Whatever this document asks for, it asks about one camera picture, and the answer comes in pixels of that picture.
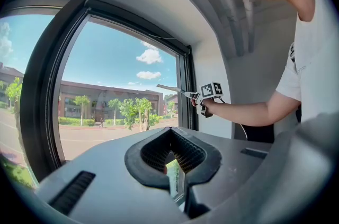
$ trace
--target cloud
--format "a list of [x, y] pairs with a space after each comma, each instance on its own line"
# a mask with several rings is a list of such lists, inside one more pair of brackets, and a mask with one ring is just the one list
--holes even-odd
[[160, 77], [161, 73], [160, 72], [156, 72], [156, 73], [151, 73], [150, 71], [140, 71], [137, 73], [137, 77], [141, 78], [141, 79], [153, 79], [153, 78], [157, 78]]
[[137, 60], [145, 62], [147, 64], [153, 64], [155, 62], [163, 62], [158, 50], [147, 49], [141, 56], [137, 57]]
[[13, 52], [12, 42], [8, 39], [10, 33], [10, 25], [8, 23], [2, 23], [0, 25], [0, 60], [3, 62], [4, 58]]
[[158, 50], [158, 48], [156, 48], [152, 44], [147, 43], [146, 41], [141, 41], [141, 44], [146, 46], [148, 49]]

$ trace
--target sleeve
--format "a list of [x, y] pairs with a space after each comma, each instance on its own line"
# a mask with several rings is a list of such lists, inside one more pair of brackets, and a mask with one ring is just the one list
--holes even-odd
[[285, 70], [275, 90], [287, 97], [301, 101], [300, 80], [295, 64], [294, 43], [290, 47]]

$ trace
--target white t-shirt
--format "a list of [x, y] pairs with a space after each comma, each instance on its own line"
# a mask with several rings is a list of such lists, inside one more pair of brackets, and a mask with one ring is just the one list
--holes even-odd
[[339, 22], [331, 0], [315, 0], [312, 21], [297, 16], [292, 44], [276, 91], [302, 102], [301, 120], [339, 111]]

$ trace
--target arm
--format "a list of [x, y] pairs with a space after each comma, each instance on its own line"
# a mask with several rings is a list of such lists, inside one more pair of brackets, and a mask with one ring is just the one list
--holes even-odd
[[275, 91], [266, 103], [227, 104], [203, 100], [208, 111], [226, 120], [247, 126], [271, 125], [291, 113], [300, 102]]

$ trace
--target glass pane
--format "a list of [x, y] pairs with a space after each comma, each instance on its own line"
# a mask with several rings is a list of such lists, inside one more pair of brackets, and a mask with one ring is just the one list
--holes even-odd
[[22, 79], [33, 48], [52, 15], [0, 19], [0, 161], [8, 176], [28, 188], [38, 185], [25, 155], [20, 130]]
[[173, 160], [172, 162], [169, 162], [167, 165], [167, 176], [169, 177], [169, 186], [170, 186], [170, 193], [171, 197], [176, 199], [180, 194], [182, 190], [180, 187], [180, 177], [183, 174], [183, 171], [181, 170], [179, 163], [177, 160]]
[[177, 86], [176, 57], [97, 22], [85, 24], [63, 72], [58, 114], [66, 160], [108, 140], [178, 126], [177, 94], [156, 87]]

